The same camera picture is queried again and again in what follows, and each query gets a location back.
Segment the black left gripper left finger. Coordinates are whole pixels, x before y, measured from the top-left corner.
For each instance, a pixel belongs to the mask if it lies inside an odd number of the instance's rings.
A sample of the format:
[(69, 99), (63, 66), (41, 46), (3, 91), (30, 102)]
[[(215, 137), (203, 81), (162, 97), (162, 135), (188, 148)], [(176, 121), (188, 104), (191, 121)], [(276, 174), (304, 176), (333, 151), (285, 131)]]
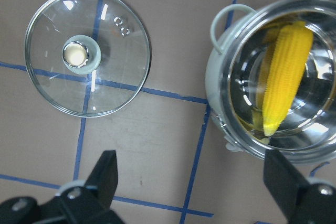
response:
[(115, 150), (104, 151), (84, 182), (64, 185), (39, 205), (29, 196), (1, 203), (1, 223), (123, 223), (110, 206), (118, 185)]

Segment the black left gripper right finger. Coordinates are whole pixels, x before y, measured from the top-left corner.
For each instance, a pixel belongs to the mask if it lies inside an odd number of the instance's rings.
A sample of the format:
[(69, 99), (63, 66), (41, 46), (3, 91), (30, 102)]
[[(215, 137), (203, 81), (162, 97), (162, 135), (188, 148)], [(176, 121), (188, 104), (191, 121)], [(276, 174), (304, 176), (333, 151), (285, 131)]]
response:
[(305, 178), (277, 150), (265, 152), (263, 181), (287, 223), (335, 223), (335, 185)]

